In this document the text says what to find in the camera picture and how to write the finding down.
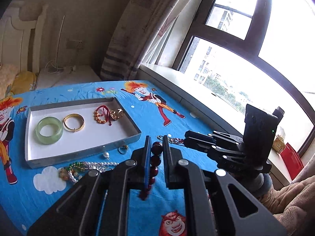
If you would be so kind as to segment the white bedside table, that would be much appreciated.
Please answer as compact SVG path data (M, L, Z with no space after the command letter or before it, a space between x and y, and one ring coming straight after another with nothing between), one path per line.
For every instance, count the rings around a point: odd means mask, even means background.
M65 67L58 71L55 68L42 69L38 75L35 89L47 89L55 86L100 82L100 77L89 65Z

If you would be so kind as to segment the blue cartoon blanket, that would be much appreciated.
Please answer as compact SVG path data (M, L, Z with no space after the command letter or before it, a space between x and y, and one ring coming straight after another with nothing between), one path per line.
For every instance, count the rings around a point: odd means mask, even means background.
M80 114L85 125L74 117ZM66 121L51 145L40 143L37 123ZM148 81L96 82L27 92L1 101L1 235L25 235L31 225L71 187L59 171L75 162L120 163L142 147L145 137L183 138L212 127Z

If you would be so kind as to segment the gold bangle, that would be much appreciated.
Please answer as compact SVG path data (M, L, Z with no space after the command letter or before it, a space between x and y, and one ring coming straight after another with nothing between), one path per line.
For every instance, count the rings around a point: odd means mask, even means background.
M75 133L84 129L85 120L83 116L78 113L72 113L67 115L63 119L64 127L67 131Z

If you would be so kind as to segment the white wooden headboard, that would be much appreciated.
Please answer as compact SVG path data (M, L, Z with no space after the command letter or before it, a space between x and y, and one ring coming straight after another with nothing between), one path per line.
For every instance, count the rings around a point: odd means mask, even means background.
M48 5L42 6L36 20L23 21L19 12L24 5L24 1L12 1L1 18L1 64L38 74Z

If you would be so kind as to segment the pearl earring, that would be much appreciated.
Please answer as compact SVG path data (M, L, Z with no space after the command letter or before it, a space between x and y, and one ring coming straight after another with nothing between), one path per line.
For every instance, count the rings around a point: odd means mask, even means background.
M109 152L105 151L105 152L103 153L103 157L104 157L105 159L109 159Z

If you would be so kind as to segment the wall power socket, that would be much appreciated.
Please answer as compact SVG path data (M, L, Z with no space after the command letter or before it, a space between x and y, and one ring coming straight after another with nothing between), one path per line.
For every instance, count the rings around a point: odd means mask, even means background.
M82 50L84 48L84 43L82 40L66 40L66 48L74 50Z

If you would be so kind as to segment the grey cardboard jewelry tray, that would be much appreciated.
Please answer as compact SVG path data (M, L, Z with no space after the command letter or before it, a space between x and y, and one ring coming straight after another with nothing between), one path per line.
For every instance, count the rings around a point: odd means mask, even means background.
M94 112L122 110L123 116L105 124L98 123ZM63 133L53 144L43 144L36 136L37 124L46 117L57 118ZM25 132L25 161L30 168L55 165L98 155L136 142L141 130L117 98L76 100L34 106L29 109Z

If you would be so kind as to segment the yellow floral bed sheet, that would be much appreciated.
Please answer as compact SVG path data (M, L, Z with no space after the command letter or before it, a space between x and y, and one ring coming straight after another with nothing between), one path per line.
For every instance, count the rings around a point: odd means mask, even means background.
M10 93L17 95L33 91L36 87L37 76L31 71L24 71L18 74L12 84Z

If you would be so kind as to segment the dark framed window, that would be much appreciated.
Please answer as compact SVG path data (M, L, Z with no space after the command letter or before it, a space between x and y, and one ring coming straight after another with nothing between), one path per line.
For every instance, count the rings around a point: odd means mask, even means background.
M270 20L271 0L257 0L254 15L243 40L227 32L206 25L206 21L210 18L210 13L214 9L215 1L216 0L201 0L172 68L181 70L188 50L196 38L209 41L245 59L271 77L294 99L310 122L313 123L314 109L302 93L285 76L258 56Z

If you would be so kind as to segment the gold openwork ball ornament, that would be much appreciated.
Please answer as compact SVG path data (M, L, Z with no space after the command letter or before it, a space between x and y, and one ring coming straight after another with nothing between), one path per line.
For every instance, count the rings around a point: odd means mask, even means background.
M109 114L112 120L118 120L123 117L124 111L121 108L118 108L111 110Z

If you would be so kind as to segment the flower enamel safety-pin brooch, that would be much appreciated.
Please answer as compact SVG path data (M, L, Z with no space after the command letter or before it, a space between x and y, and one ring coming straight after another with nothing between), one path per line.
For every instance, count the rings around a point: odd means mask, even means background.
M157 139L162 141L163 140L163 136L162 135L158 135ZM182 138L168 137L168 142L170 144L175 144L175 145L179 145L179 146L183 146L184 145L184 140Z

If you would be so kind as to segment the slim white floor lamp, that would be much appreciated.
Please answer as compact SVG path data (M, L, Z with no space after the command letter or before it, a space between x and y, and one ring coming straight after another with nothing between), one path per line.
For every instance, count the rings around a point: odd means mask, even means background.
M51 75L62 73L66 70L67 67L69 67L69 65L66 63L64 63L64 64L59 63L59 50L60 50L61 36L62 36L65 18L66 18L66 15L64 14L62 17L59 32L58 32L55 58L52 60L49 60L46 63L46 66L44 67L44 71L48 74L51 74Z

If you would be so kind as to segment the striped printed curtain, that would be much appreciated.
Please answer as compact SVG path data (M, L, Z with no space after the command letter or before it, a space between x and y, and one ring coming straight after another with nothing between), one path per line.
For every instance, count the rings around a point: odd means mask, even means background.
M130 0L110 40L101 79L134 79L150 49L158 44L190 1Z

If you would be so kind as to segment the green jade bangle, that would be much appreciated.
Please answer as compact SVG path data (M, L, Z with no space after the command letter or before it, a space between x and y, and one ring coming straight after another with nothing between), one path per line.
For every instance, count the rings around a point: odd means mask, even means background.
M35 128L35 134L40 143L45 145L55 144L63 135L63 126L56 117L41 119Z

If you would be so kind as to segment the red gift box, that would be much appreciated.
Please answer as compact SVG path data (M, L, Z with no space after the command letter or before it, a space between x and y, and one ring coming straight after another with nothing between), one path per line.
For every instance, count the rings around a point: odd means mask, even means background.
M285 148L280 155L287 167L291 179L295 179L304 168L304 165L298 153L289 143L286 143Z

